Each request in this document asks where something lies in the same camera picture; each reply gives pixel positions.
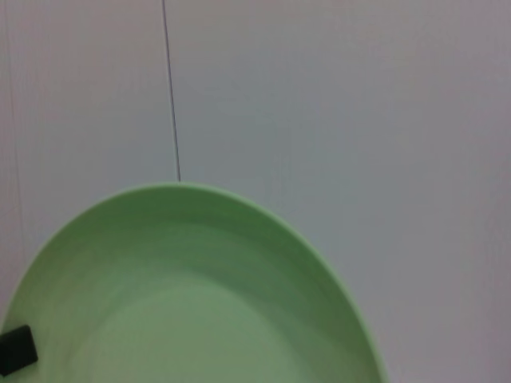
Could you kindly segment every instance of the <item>light green bowl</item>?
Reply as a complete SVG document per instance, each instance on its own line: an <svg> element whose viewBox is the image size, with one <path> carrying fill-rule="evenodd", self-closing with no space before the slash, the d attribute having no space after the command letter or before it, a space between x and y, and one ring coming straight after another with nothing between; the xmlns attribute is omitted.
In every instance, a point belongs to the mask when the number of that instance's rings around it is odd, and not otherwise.
<svg viewBox="0 0 511 383"><path fill-rule="evenodd" d="M287 224L211 188L86 211L41 251L2 331L28 324L37 383L380 383L345 290Z"/></svg>

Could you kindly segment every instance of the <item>white wall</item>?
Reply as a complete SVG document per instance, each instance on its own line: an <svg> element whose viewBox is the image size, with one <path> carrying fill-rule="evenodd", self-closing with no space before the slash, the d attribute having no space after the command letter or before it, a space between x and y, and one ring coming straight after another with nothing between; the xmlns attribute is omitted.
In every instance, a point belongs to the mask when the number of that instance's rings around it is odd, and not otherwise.
<svg viewBox="0 0 511 383"><path fill-rule="evenodd" d="M16 138L10 95L5 1L0 0L0 317L26 265L22 245Z"/></svg>
<svg viewBox="0 0 511 383"><path fill-rule="evenodd" d="M159 0L0 0L0 316L59 227L176 179L163 20Z"/></svg>
<svg viewBox="0 0 511 383"><path fill-rule="evenodd" d="M509 382L509 2L167 10L183 179L304 233L393 381Z"/></svg>

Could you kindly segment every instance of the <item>green plate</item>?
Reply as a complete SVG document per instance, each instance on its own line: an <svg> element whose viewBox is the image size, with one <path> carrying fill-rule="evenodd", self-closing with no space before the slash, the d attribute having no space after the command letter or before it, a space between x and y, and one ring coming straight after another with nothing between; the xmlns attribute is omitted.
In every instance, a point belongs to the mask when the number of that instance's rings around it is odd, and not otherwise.
<svg viewBox="0 0 511 383"><path fill-rule="evenodd" d="M2 331L31 326L37 383L386 381L317 253L255 204L158 185L78 216L43 248Z"/></svg>

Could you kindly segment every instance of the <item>black object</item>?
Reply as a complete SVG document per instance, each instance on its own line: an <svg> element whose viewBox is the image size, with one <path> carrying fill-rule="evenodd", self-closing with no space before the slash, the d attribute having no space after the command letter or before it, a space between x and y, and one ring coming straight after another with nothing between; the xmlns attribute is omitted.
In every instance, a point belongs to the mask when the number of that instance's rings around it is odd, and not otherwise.
<svg viewBox="0 0 511 383"><path fill-rule="evenodd" d="M7 376L38 361L30 327L0 335L0 375Z"/></svg>

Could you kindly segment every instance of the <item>panel seam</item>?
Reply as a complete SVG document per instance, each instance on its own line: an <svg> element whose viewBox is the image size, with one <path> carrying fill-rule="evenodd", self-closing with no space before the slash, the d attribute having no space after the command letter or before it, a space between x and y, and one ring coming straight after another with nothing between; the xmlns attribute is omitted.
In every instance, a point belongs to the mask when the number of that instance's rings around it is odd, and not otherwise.
<svg viewBox="0 0 511 383"><path fill-rule="evenodd" d="M179 146L177 144L177 126L176 126L176 112L174 110L174 89L172 87L172 70L170 66L170 43L168 39L168 26L167 26L167 9L166 1L161 0L161 10L163 13L163 28L165 38L165 52L167 56L167 76L168 76L168 95L170 98L170 115L172 120L172 135L174 139L174 153L176 157L176 174L177 180L181 181L181 166L179 161Z"/></svg>

